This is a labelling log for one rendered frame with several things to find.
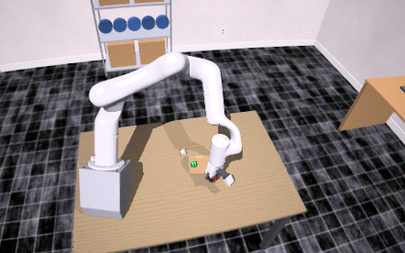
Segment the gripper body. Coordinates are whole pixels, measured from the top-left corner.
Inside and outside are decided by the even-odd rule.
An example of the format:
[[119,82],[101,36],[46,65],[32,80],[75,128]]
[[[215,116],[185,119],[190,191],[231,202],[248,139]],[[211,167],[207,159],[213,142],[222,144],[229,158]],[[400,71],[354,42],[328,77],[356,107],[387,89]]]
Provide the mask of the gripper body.
[[217,167],[213,166],[210,162],[208,162],[206,169],[205,169],[205,174],[207,174],[206,172],[208,171],[210,178],[212,178],[217,174],[217,172],[216,172],[217,170],[223,169],[223,168],[224,168],[224,165],[222,167],[217,168]]

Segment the peach flat mat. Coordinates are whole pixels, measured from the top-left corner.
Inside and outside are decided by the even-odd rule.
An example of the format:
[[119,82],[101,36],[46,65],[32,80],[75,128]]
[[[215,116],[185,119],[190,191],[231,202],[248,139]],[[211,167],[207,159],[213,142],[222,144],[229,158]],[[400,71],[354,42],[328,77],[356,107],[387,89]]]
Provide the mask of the peach flat mat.
[[[192,168],[191,161],[196,161],[195,168]],[[208,162],[209,155],[189,155],[189,174],[205,174]]]

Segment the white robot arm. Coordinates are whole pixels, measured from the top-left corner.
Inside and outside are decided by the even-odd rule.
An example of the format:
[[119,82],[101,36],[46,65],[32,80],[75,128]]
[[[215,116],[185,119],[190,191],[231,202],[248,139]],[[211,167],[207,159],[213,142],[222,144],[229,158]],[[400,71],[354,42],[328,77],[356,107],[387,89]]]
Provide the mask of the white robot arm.
[[[230,139],[223,134],[213,136],[209,162],[215,167],[220,167],[224,165],[227,156],[241,152],[240,131],[224,114],[223,86],[219,67],[212,61],[173,51],[143,68],[93,86],[89,93],[90,101],[97,107],[106,108],[101,108],[95,118],[94,157],[91,157],[95,162],[88,161],[90,168],[111,171],[124,167],[125,162],[118,158],[118,121],[125,97],[160,83],[179,72],[185,72],[180,75],[202,82],[208,124],[225,127],[230,132]],[[230,142],[229,146],[228,142]]]

